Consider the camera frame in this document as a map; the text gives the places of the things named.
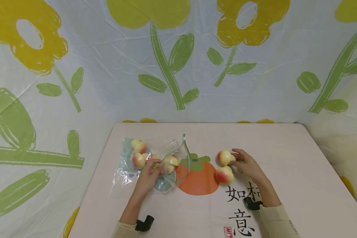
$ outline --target yellow flower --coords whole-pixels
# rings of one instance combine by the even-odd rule
[[[123,122],[136,122],[136,121],[133,121],[133,120],[124,120]],[[140,122],[157,122],[157,121],[145,117],[145,118],[141,119]]]
[[[357,22],[357,0],[343,0],[335,12],[339,22]]]
[[[353,188],[352,184],[350,183],[350,181],[348,180],[348,178],[345,176],[340,176],[340,179],[343,181],[344,185],[349,190],[349,192],[352,194],[352,196],[355,196],[354,188]]]
[[[257,123],[274,123],[274,121],[266,118],[266,119],[262,119],[262,120],[257,121]]]
[[[251,123],[251,122],[250,121],[239,121],[237,123]],[[274,121],[270,120],[268,118],[265,118],[265,119],[257,121],[257,123],[274,123]]]
[[[43,41],[41,49],[30,47],[21,37],[18,20],[28,20],[37,28]],[[15,57],[36,74],[49,74],[54,59],[67,53],[67,42],[58,35],[60,26],[59,15],[43,0],[0,0],[0,43],[8,44]]]
[[[257,14],[250,24],[240,29],[236,25],[239,10],[247,2],[257,5]],[[261,45],[270,36],[269,28],[287,13],[290,0],[218,0],[218,10],[223,16],[218,22],[218,41],[230,48],[244,42],[245,45]]]
[[[71,228],[73,227],[75,218],[77,217],[80,208],[81,207],[78,207],[76,210],[74,210],[73,213],[71,214],[69,220],[66,222],[65,228],[63,230],[63,235],[62,235],[63,238],[68,238]]]
[[[153,21],[158,29],[183,25],[190,0],[107,0],[112,18],[121,26],[137,29]]]

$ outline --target beige sleeve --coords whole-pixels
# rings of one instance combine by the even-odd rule
[[[138,238],[139,231],[135,230],[136,225],[128,225],[118,221],[111,238]]]
[[[265,208],[261,205],[260,218],[266,226],[270,238],[300,238],[283,204],[272,208]]]

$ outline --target chinese calligraphy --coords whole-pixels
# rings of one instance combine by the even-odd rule
[[[246,198],[248,196],[251,196],[253,201],[256,201],[256,195],[260,198],[260,192],[258,190],[257,187],[253,187],[251,182],[249,182],[249,188],[247,188],[247,190],[249,191],[248,195],[246,195],[246,191],[237,191],[235,190],[233,187],[229,186],[229,190],[226,191],[226,193],[228,193],[228,197],[230,198],[230,201],[233,201],[234,199],[236,199],[237,201],[239,201],[240,198]]]
[[[234,217],[231,217],[229,219],[235,219],[236,223],[237,223],[237,231],[243,235],[243,236],[252,236],[251,231],[255,231],[254,228],[249,227],[247,225],[247,221],[246,218],[250,218],[250,215],[245,215],[246,212],[241,211],[240,209],[238,209],[238,212],[234,213]]]

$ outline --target flower print backdrop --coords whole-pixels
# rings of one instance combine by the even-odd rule
[[[67,236],[121,121],[303,123],[357,200],[357,0],[1,0],[0,237]]]

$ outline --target plastic bag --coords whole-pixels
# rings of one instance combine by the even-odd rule
[[[136,181],[139,178],[141,169],[137,169],[133,166],[132,157],[134,155],[134,149],[131,146],[131,142],[135,138],[124,138],[123,149],[120,155],[120,161],[118,169],[115,171],[113,186],[111,188],[111,196],[114,198],[129,197],[131,196]],[[187,159],[188,165],[178,165],[175,170],[170,173],[163,173],[156,181],[153,191],[157,193],[166,193],[172,188],[179,186],[186,175],[190,172],[191,160],[188,147],[185,142],[185,134],[182,136],[171,136],[165,138],[146,139],[136,138],[138,140],[147,143],[149,160],[152,155],[157,155],[162,162],[166,162],[171,155],[175,155],[179,161]]]

